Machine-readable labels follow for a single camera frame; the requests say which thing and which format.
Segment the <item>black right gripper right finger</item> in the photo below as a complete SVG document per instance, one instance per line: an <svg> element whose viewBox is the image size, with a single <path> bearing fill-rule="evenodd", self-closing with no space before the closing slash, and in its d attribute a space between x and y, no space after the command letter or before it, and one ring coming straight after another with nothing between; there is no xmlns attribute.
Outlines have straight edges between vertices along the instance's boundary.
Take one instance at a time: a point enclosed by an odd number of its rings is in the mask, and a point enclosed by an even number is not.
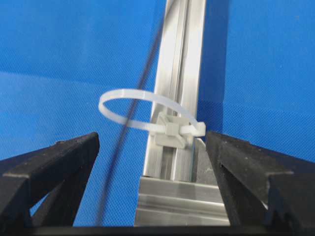
<svg viewBox="0 0 315 236"><path fill-rule="evenodd" d="M315 165L224 134L206 135L231 225L315 224Z"/></svg>

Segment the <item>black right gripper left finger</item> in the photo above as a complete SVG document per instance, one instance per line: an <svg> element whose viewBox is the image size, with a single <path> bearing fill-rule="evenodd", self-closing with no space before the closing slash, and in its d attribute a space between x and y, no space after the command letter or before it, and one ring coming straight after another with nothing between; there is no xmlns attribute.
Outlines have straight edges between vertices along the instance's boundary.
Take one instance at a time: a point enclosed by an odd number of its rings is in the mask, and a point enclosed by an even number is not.
<svg viewBox="0 0 315 236"><path fill-rule="evenodd" d="M2 160L0 226L72 226L99 148L92 132Z"/></svg>

